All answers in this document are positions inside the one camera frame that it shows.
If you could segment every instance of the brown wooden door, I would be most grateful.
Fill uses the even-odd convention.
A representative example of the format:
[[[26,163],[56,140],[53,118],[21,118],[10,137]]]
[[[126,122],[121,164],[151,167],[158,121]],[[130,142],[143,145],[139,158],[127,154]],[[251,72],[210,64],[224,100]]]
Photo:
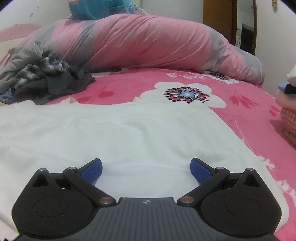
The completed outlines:
[[[204,0],[203,23],[223,34],[235,45],[237,0]]]

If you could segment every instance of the triangular hole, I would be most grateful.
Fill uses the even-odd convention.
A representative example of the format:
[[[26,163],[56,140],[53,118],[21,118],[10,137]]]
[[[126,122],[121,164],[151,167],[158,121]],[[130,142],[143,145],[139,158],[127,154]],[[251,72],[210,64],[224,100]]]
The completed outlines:
[[[34,182],[33,184],[33,187],[42,187],[42,186],[48,186],[49,185],[49,182],[46,180],[46,177],[42,174],[40,174],[36,181]]]
[[[245,186],[251,186],[251,187],[260,187],[259,183],[257,182],[257,180],[255,179],[255,177],[253,175],[248,175],[245,182],[244,182]]]

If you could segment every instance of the ribbed gray panel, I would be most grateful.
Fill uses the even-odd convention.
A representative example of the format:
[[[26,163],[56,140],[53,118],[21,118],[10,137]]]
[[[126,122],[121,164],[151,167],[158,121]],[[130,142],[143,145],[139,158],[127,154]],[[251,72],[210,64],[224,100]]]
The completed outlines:
[[[91,223],[74,235],[52,241],[239,241],[205,224],[195,209],[172,198],[122,198],[101,208]],[[275,241],[273,236],[253,239]],[[16,241],[40,241],[21,236]]]

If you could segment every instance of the hanging object on wall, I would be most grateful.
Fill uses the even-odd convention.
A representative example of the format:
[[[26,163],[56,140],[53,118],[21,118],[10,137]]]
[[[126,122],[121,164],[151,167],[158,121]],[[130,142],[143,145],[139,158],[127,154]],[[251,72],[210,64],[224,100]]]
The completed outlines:
[[[277,9],[277,2],[278,0],[272,0],[272,6],[274,9]]]

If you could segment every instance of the metal screw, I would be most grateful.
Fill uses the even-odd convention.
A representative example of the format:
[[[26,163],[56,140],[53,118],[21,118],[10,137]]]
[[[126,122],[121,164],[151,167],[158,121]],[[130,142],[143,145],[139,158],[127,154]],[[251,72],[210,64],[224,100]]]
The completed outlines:
[[[180,198],[181,203],[190,204],[194,202],[194,198],[190,196],[183,196]]]
[[[102,204],[111,204],[113,202],[113,198],[111,197],[101,197],[100,203]]]

